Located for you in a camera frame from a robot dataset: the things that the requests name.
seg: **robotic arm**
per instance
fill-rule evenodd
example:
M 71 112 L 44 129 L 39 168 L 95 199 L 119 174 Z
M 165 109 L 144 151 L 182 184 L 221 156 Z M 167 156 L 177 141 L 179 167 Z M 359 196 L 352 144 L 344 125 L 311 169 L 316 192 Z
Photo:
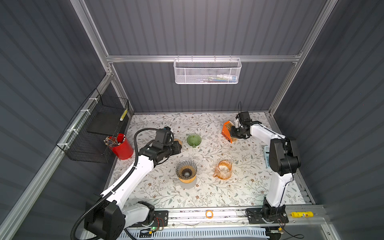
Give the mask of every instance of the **robotic arm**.
M 138 152 L 136 136 L 144 130 L 156 130 L 156 137 Z M 75 237 L 76 229 L 84 219 L 84 228 L 97 237 L 96 240 L 115 240 L 124 228 L 143 222 L 150 225 L 154 220 L 154 206 L 140 201 L 136 205 L 123 208 L 129 195 L 154 167 L 164 163 L 172 155 L 181 152 L 181 144 L 174 141 L 174 135 L 169 127 L 163 129 L 145 128 L 134 136 L 136 152 L 135 162 L 127 171 L 100 196 L 95 196 L 87 202 L 87 211 L 77 220 L 71 230 L 71 240 Z
M 296 141 L 268 129 L 259 121 L 252 121 L 248 112 L 237 114 L 230 134 L 239 139 L 255 136 L 270 147 L 269 164 L 274 172 L 269 192 L 264 198 L 262 217 L 266 222 L 273 222 L 279 216 L 280 220 L 288 222 L 285 213 L 285 189 L 293 181 L 293 173 L 301 165 Z

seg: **white mesh basket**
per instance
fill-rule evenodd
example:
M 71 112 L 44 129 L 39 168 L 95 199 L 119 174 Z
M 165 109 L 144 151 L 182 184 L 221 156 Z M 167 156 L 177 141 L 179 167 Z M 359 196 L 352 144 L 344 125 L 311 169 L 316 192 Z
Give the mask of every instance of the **white mesh basket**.
M 239 58 L 216 60 L 215 58 L 175 58 L 175 82 L 177 84 L 236 84 L 239 81 Z

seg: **green glass bowl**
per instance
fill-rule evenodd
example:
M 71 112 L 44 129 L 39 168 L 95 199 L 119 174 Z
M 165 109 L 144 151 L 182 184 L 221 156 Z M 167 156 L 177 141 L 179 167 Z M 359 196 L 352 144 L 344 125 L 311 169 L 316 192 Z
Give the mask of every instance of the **green glass bowl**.
M 197 147 L 197 146 L 200 145 L 200 143 L 201 143 L 201 137 L 200 137 L 200 135 L 198 135 L 198 134 L 191 134 L 191 135 L 189 135 L 189 136 L 187 137 L 187 143 L 188 143 L 191 147 L 193 147 L 193 148 Z

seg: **black mounting plate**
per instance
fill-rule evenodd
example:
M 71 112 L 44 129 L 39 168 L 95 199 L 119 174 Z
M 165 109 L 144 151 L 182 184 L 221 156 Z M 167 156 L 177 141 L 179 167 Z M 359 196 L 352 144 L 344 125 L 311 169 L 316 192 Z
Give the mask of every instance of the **black mounting plate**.
M 168 211 L 156 211 L 153 223 L 150 226 L 143 226 L 141 222 L 135 223 L 129 227 L 157 227 L 156 218 L 161 218 L 164 221 L 164 225 L 161 220 L 159 220 L 160 227 L 166 227 L 168 225 Z
M 248 208 L 245 210 L 246 212 L 248 212 L 248 222 L 249 224 L 263 224 L 263 223 L 276 223 L 276 224 L 279 224 L 277 222 L 277 220 L 273 221 L 273 222 L 265 222 L 263 220 L 263 217 L 262 217 L 262 208 L 261 207 L 255 207 L 255 208 Z M 281 223 L 288 223 L 288 217 L 287 215 L 285 216 L 279 216 L 279 219 L 281 220 L 280 224 Z

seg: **black wire basket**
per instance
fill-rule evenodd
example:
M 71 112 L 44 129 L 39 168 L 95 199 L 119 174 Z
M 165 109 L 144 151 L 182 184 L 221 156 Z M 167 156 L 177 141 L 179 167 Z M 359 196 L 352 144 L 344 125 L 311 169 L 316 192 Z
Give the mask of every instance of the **black wire basket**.
M 107 136 L 116 137 L 124 133 L 129 120 L 126 116 L 128 111 L 128 99 L 99 94 L 87 110 L 80 110 L 83 112 L 80 120 L 69 129 L 78 114 L 72 117 L 56 144 L 74 161 L 113 161 L 115 154 L 105 145 L 104 140 Z M 67 140 L 59 142 L 67 131 L 70 132 Z

